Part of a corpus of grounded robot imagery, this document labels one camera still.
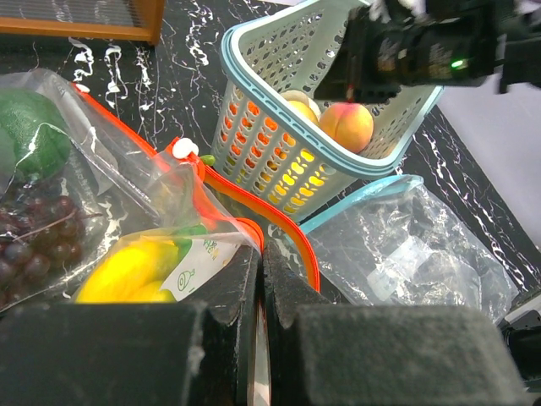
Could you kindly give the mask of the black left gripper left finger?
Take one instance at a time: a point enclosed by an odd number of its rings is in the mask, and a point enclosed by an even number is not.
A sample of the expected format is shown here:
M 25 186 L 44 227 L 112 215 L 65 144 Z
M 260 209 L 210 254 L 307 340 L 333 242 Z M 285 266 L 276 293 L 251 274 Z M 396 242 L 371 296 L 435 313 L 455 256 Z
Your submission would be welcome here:
M 257 250 L 175 304 L 18 305 L 1 320 L 4 405 L 250 405 Z

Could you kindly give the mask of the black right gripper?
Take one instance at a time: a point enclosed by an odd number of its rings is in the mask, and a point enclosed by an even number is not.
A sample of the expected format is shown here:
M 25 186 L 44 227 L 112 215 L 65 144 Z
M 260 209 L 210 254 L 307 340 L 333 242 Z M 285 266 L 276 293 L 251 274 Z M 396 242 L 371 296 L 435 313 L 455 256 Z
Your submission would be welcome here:
M 403 86 L 540 86 L 540 11 L 517 1 L 399 1 L 351 8 L 333 62 L 314 91 L 318 101 L 379 104 Z

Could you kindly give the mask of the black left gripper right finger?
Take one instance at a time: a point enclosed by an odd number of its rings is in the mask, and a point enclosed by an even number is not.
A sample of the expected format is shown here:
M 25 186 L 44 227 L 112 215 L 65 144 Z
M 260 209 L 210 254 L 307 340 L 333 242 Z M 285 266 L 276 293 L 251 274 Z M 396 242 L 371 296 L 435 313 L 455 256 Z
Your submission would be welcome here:
M 496 325 L 465 306 L 332 304 L 262 259 L 274 405 L 526 405 Z

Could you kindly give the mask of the yellow pear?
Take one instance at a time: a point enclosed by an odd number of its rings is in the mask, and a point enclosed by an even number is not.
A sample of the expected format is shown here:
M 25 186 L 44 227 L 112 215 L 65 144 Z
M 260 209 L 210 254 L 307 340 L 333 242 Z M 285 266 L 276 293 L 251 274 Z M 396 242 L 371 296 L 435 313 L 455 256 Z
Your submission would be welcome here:
M 281 93 L 281 96 L 298 111 L 315 125 L 320 123 L 320 108 L 317 104 L 302 91 L 289 90 Z

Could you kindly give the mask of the yellow bananas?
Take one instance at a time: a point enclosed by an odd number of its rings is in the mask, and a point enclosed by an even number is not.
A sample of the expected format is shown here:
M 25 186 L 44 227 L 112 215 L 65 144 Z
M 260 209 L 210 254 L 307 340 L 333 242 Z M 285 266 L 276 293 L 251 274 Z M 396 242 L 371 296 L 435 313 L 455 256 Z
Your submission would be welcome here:
M 126 302 L 143 287 L 164 280 L 178 258 L 179 248 L 171 240 L 143 237 L 116 247 L 83 282 L 75 302 Z

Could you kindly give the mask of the green cucumber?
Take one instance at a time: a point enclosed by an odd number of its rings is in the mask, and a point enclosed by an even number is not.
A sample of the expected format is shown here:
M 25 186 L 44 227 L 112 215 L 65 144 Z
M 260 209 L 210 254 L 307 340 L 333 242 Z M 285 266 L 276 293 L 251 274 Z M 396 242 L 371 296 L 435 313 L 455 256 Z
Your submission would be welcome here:
M 201 222 L 193 225 L 175 227 L 172 228 L 170 232 L 170 236 L 173 240 L 199 238 L 208 234 L 208 228 Z

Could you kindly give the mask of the clear zip bag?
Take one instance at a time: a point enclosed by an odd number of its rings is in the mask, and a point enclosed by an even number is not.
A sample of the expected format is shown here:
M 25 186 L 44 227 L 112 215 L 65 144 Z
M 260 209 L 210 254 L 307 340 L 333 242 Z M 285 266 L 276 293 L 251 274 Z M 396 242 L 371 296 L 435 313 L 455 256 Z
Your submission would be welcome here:
M 314 250 L 297 224 L 273 205 L 223 178 L 199 156 L 190 139 L 176 138 L 153 161 L 160 186 L 173 189 L 180 224 L 121 238 L 74 296 L 77 304 L 172 303 L 186 299 L 223 270 L 242 247 L 262 252 L 259 224 L 233 217 L 211 196 L 212 189 L 233 198 L 281 228 L 296 245 L 309 285 L 320 290 Z
M 499 322 L 518 291 L 418 175 L 374 181 L 301 229 L 321 274 L 354 305 L 466 305 Z
M 54 188 L 102 214 L 90 232 L 82 261 L 73 270 L 61 272 L 47 288 L 5 310 L 30 299 L 69 297 L 123 236 L 180 224 L 180 216 L 173 213 L 177 204 L 172 187 L 157 183 L 161 170 L 153 161 L 156 152 L 85 100 L 67 80 L 37 69 L 3 75 L 4 88 L 35 91 L 49 98 L 68 125 L 72 149 L 55 176 L 25 180 L 15 165 L 14 143 L 1 129 L 1 196 L 20 188 Z

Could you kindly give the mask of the dark red grapes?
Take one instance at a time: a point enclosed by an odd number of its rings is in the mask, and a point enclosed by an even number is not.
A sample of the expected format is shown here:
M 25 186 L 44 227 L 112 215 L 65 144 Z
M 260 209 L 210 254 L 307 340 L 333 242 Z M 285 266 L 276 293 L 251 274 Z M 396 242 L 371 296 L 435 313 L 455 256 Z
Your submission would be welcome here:
M 83 259 L 102 214 L 78 197 L 48 188 L 20 188 L 1 196 L 1 308 L 48 287 Z

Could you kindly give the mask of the clear zip top bag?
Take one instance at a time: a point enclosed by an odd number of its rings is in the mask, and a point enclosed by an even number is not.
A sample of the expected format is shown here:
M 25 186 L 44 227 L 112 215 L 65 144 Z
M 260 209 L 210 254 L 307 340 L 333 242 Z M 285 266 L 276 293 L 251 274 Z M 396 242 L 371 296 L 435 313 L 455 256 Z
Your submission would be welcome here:
M 153 161 L 156 152 L 85 100 L 67 80 L 37 69 L 3 75 L 4 88 L 35 91 L 49 98 L 68 125 L 72 149 L 55 176 L 25 180 L 15 165 L 14 143 L 1 129 L 1 196 L 20 188 L 54 188 L 102 214 L 90 232 L 82 261 L 73 270 L 61 272 L 47 288 L 5 310 L 30 299 L 69 297 L 123 236 L 180 224 L 180 216 L 173 213 L 177 204 L 172 187 L 157 183 L 161 170 Z

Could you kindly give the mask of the green avocado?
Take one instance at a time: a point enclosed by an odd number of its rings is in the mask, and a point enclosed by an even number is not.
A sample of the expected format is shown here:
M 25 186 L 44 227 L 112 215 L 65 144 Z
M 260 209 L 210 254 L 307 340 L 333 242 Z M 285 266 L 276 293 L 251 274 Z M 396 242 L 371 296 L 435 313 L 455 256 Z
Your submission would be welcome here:
M 72 149 L 68 125 L 42 94 L 2 89 L 1 129 L 14 143 L 15 165 L 23 179 L 50 178 L 66 165 Z

